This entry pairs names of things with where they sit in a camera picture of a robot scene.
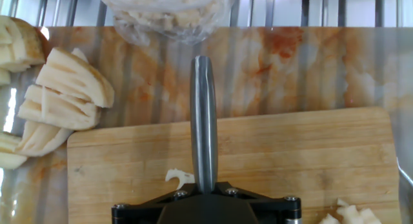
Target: white vegetable chunk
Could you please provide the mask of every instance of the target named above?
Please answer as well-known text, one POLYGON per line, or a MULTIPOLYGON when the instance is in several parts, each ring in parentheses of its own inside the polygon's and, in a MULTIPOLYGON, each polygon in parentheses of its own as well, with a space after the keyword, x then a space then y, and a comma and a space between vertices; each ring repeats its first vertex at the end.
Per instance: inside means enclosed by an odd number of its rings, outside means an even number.
POLYGON ((340 224, 340 222, 330 214, 327 214, 327 217, 321 220, 320 224, 340 224))
POLYGON ((0 133, 0 152, 13 153, 21 141, 21 137, 0 133))
POLYGON ((373 214, 370 209, 360 211, 360 216, 363 218, 364 224, 381 224, 380 220, 373 214))
POLYGON ((73 130, 26 121, 23 139, 16 152, 24 156, 44 156, 60 147, 72 133, 73 130))
POLYGON ((110 108, 114 103, 115 92, 106 78, 84 59, 60 48, 53 48, 36 84, 103 108, 110 108))
POLYGON ((31 85, 26 91, 18 116, 70 130, 86 130, 99 123, 100 113, 100 108, 92 103, 49 88, 43 90, 40 86, 31 85), (43 94, 47 96, 47 107, 42 104, 43 94), (41 114, 43 109, 47 110, 44 116, 41 114))
POLYGON ((0 152, 0 168, 16 169, 27 160, 26 156, 0 152))
POLYGON ((72 55, 77 56, 79 59, 82 59, 86 63, 89 63, 88 58, 86 58, 85 54, 79 48, 73 49, 72 55))
POLYGON ((0 68, 0 86, 1 85, 9 85, 12 82, 10 77, 10 72, 6 69, 0 68))
POLYGON ((179 179, 179 185, 176 190, 182 188, 182 186, 186 183, 195 183, 195 177, 193 174, 178 170, 176 168, 168 170, 165 181, 168 182, 172 178, 179 179))
POLYGON ((30 68, 30 65, 45 63, 45 55, 35 28, 17 18, 1 16, 1 19, 12 42, 1 45, 0 68, 22 72, 30 68))
POLYGON ((9 21, 9 17, 0 16, 0 45, 12 44, 12 36, 7 31, 9 21))
POLYGON ((343 224, 364 224, 355 205, 338 208, 337 213, 343 217, 343 224))
POLYGON ((340 199, 340 198, 337 199, 337 205, 340 206, 340 207, 347 207, 347 206, 349 206, 349 204, 348 204, 347 202, 343 201, 343 200, 340 199))

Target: bolt head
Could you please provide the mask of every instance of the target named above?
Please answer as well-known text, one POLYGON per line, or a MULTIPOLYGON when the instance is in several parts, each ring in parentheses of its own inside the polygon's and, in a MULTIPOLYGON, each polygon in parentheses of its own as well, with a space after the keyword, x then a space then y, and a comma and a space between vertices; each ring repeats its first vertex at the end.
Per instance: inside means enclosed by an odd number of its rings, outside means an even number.
POLYGON ((114 205, 112 208, 115 208, 115 209, 125 209, 125 208, 127 208, 128 206, 129 206, 129 204, 119 203, 119 204, 114 205))
POLYGON ((178 190, 175 192, 174 197, 181 198, 183 196, 188 195, 188 192, 185 190, 178 190))
POLYGON ((296 196, 286 196, 284 199, 287 201, 297 201, 298 198, 296 196))
POLYGON ((238 189, 236 189, 236 188, 228 188, 228 189, 225 190, 225 192, 226 192, 228 195, 235 195, 235 194, 238 193, 238 189))

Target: stainless steel rod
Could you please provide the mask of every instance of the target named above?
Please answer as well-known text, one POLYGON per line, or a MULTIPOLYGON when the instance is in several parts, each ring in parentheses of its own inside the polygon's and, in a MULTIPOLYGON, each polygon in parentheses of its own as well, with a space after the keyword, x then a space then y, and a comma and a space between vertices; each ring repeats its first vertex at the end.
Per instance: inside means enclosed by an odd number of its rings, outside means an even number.
POLYGON ((191 87, 192 163, 199 191, 210 194, 218 173, 217 117, 211 60, 192 60, 191 87))

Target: stainless steel wall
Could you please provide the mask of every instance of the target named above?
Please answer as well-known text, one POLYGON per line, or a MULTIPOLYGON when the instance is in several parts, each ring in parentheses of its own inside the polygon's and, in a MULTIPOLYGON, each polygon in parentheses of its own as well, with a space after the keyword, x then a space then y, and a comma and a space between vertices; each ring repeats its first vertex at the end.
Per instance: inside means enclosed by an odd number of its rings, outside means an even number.
MULTIPOLYGON (((35 26, 111 26, 100 0, 0 0, 0 14, 35 26)), ((236 0, 223 26, 413 27, 413 0, 236 0)))

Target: plastic bag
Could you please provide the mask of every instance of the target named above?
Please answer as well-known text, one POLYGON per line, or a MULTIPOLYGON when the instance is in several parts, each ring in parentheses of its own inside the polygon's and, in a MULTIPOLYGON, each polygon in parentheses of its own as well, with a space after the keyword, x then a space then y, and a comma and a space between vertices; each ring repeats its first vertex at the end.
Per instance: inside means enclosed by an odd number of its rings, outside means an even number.
POLYGON ((193 45, 222 23, 234 0, 102 0, 115 13, 117 32, 129 43, 149 45, 156 31, 193 45))

